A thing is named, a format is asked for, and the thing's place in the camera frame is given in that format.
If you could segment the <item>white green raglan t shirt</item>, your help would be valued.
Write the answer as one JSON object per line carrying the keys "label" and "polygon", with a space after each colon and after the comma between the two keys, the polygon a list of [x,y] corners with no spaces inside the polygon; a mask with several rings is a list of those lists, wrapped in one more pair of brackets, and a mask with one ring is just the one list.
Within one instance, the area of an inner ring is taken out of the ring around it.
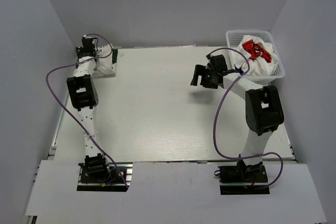
{"label": "white green raglan t shirt", "polygon": [[118,50],[114,48],[112,43],[110,43],[107,39],[105,39],[101,35],[87,34],[84,35],[83,37],[93,38],[96,41],[101,39],[105,42],[103,46],[98,46],[98,43],[96,43],[98,60],[93,70],[92,77],[93,78],[114,77],[117,71]]}

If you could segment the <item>white plastic basket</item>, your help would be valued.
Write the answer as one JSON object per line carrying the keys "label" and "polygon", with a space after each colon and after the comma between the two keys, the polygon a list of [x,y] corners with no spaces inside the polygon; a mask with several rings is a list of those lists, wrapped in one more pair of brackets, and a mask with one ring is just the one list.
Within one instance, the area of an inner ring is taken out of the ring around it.
{"label": "white plastic basket", "polygon": [[234,70],[249,80],[267,84],[285,76],[285,69],[270,32],[264,30],[230,30],[226,32],[229,57]]}

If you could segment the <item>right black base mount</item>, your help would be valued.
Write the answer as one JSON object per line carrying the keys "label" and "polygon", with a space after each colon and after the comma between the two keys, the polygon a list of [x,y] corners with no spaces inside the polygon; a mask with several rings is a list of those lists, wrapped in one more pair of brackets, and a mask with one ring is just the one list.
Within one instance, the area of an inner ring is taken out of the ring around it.
{"label": "right black base mount", "polygon": [[219,166],[214,171],[219,179],[221,195],[269,195],[268,177],[265,166],[257,171],[243,173],[238,166]]}

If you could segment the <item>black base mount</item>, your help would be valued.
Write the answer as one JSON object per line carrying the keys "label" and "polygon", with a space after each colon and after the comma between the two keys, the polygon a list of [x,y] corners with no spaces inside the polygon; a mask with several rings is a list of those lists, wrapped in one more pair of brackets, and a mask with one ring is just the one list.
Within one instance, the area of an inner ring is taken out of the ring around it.
{"label": "black base mount", "polygon": [[107,173],[89,174],[84,164],[79,164],[80,172],[77,183],[77,191],[99,192],[126,192],[126,187],[121,175],[114,165],[110,165]]}
{"label": "black base mount", "polygon": [[238,166],[219,166],[214,171],[219,179],[221,195],[269,195],[268,177],[265,166],[257,171],[243,173]]}

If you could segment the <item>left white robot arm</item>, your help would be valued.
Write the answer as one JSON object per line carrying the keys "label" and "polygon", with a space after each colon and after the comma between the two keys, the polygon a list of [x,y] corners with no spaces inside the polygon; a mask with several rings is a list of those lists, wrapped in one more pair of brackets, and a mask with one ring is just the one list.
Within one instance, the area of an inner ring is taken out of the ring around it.
{"label": "left white robot arm", "polygon": [[93,83],[92,75],[99,62],[95,41],[84,35],[82,46],[76,48],[77,66],[73,76],[67,78],[67,87],[72,107],[76,109],[79,122],[85,128],[85,159],[81,164],[83,172],[98,182],[105,182],[110,178],[111,168],[102,151],[97,148],[100,144],[96,127],[96,108],[99,104],[98,93]]}

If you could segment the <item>blue t shirt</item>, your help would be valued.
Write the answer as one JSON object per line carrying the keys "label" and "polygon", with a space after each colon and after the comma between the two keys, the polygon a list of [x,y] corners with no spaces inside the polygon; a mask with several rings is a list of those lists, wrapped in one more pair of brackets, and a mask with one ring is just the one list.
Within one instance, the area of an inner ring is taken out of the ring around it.
{"label": "blue t shirt", "polygon": [[239,68],[239,69],[235,68],[235,70],[236,70],[236,72],[238,72],[240,75],[242,75],[242,74],[244,73],[244,72],[242,71],[241,68]]}

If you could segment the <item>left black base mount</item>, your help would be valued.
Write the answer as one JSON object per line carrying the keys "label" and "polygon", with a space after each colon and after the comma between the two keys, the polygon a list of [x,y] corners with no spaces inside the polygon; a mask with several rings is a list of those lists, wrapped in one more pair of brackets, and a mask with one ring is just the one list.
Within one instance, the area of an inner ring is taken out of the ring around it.
{"label": "left black base mount", "polygon": [[77,191],[99,192],[126,192],[126,187],[121,175],[114,165],[110,165],[107,173],[89,174],[84,164],[79,164],[80,172],[77,183]]}

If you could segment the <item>white t shirt red print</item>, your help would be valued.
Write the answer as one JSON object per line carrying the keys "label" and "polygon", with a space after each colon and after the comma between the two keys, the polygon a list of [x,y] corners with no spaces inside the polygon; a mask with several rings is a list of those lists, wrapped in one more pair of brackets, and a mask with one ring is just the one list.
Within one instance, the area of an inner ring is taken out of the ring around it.
{"label": "white t shirt red print", "polygon": [[265,42],[260,37],[244,35],[236,50],[248,59],[249,76],[272,76],[279,65],[279,57],[274,52],[272,43]]}

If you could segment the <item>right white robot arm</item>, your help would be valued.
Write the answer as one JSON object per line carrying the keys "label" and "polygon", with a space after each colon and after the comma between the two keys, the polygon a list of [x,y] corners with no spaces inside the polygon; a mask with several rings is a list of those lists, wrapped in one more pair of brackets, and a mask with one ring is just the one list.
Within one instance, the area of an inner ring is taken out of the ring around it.
{"label": "right white robot arm", "polygon": [[272,134],[284,122],[283,109],[278,90],[273,85],[262,86],[245,78],[236,70],[229,70],[223,55],[207,56],[207,65],[196,65],[191,81],[192,86],[224,88],[224,97],[235,93],[245,101],[245,120],[249,128],[243,151],[238,157],[230,176],[250,181],[263,166],[266,145]]}

